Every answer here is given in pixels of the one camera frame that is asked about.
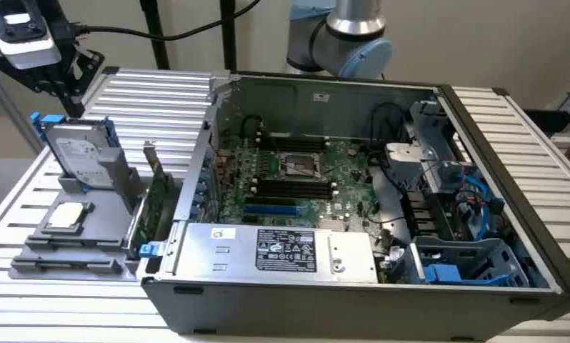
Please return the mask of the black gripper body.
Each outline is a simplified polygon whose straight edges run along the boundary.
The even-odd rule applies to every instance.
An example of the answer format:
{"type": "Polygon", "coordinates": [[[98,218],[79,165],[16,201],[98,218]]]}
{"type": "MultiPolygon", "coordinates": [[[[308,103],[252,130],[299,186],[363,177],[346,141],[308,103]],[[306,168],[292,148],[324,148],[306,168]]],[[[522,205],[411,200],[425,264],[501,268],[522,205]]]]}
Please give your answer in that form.
{"type": "Polygon", "coordinates": [[[40,66],[49,77],[64,77],[72,73],[72,62],[78,54],[76,25],[68,20],[59,1],[40,1],[41,33],[52,41],[51,57],[40,66]]]}

